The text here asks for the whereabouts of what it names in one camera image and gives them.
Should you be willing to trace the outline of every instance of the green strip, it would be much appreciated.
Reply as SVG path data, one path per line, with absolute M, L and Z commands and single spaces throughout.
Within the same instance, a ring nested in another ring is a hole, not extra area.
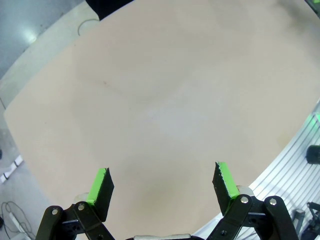
M 102 181 L 104 180 L 104 177 L 106 175 L 107 169 L 106 168 L 100 168 L 98 173 L 95 176 L 94 182 L 92 184 L 91 190 L 89 192 L 89 195 L 86 199 L 86 202 L 90 205 L 95 205 L 95 202 L 97 200 L 100 187 L 102 184 Z
M 228 191 L 229 197 L 231 199 L 235 199 L 237 196 L 240 195 L 240 192 L 231 175 L 231 172 L 229 171 L 228 165 L 226 162 L 218 162 L 218 165 L 221 171 L 221 176 L 224 181 L 226 190 Z

